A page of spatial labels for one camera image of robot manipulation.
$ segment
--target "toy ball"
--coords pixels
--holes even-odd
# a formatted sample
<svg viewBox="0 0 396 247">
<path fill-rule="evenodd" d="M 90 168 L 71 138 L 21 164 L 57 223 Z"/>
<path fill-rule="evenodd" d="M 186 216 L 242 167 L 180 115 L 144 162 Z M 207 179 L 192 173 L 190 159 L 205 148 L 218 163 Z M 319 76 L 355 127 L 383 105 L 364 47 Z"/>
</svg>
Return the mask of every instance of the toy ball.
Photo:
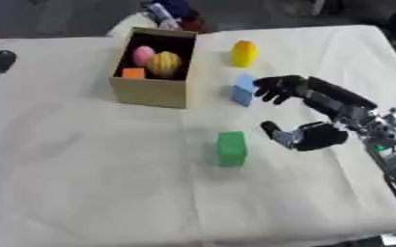
<svg viewBox="0 0 396 247">
<path fill-rule="evenodd" d="M 155 51 L 149 46 L 139 46 L 133 52 L 133 62 L 137 66 L 145 66 L 145 64 L 156 55 Z"/>
<path fill-rule="evenodd" d="M 163 51 L 150 59 L 146 64 L 146 68 L 155 76 L 167 79 L 173 76 L 181 65 L 182 59 L 179 55 L 169 51 Z"/>
<path fill-rule="evenodd" d="M 249 67 L 258 55 L 258 49 L 252 41 L 238 41 L 232 50 L 233 65 Z"/>
</svg>

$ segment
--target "striped ball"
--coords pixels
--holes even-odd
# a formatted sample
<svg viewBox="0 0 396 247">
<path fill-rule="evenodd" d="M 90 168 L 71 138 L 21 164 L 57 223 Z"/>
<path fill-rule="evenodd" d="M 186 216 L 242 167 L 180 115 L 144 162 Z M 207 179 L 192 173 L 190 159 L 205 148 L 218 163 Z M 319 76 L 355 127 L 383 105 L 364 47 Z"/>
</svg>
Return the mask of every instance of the striped ball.
<svg viewBox="0 0 396 247">
<path fill-rule="evenodd" d="M 182 59 L 179 55 L 169 51 L 163 51 L 150 59 L 146 64 L 146 68 L 155 76 L 168 79 L 174 75 L 181 65 Z"/>
<path fill-rule="evenodd" d="M 135 65 L 143 67 L 155 56 L 155 52 L 149 46 L 139 46 L 133 52 L 133 62 Z"/>
</svg>

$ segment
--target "robotic arm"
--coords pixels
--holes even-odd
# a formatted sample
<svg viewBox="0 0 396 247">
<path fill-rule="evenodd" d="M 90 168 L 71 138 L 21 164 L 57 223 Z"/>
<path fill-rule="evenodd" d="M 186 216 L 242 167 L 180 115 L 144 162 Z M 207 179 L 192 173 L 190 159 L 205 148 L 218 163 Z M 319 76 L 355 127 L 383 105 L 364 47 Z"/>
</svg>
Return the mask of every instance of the robotic arm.
<svg viewBox="0 0 396 247">
<path fill-rule="evenodd" d="M 396 196 L 396 108 L 379 114 L 377 104 L 315 77 L 297 75 L 256 80 L 255 96 L 279 105 L 290 97 L 328 116 L 329 122 L 308 123 L 293 131 L 282 131 L 273 122 L 262 129 L 278 144 L 298 151 L 313 151 L 344 144 L 348 131 L 362 141 L 365 150 L 383 170 L 384 180 Z"/>
</svg>

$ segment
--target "yellow ball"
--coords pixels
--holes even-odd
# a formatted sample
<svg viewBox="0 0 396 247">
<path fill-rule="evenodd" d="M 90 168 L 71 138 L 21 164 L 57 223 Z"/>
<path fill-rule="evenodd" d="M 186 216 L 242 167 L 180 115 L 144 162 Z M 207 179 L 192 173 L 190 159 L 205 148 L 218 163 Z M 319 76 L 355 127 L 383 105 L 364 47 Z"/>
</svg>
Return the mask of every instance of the yellow ball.
<svg viewBox="0 0 396 247">
<path fill-rule="evenodd" d="M 233 65 L 249 67 L 258 55 L 258 48 L 252 41 L 238 41 L 232 50 Z"/>
<path fill-rule="evenodd" d="M 163 51 L 149 60 L 146 64 L 146 68 L 155 76 L 168 79 L 174 75 L 181 65 L 182 59 L 179 55 L 169 51 Z"/>
</svg>

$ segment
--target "blue cube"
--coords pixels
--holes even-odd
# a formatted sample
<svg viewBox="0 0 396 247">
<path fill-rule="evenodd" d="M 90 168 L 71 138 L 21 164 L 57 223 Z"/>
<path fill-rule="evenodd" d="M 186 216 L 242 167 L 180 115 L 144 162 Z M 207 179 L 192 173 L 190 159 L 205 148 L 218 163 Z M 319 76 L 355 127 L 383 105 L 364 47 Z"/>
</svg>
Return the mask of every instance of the blue cube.
<svg viewBox="0 0 396 247">
<path fill-rule="evenodd" d="M 248 73 L 241 74 L 233 87 L 231 99 L 246 107 L 249 106 L 256 91 L 253 84 L 255 80 L 256 78 Z"/>
</svg>

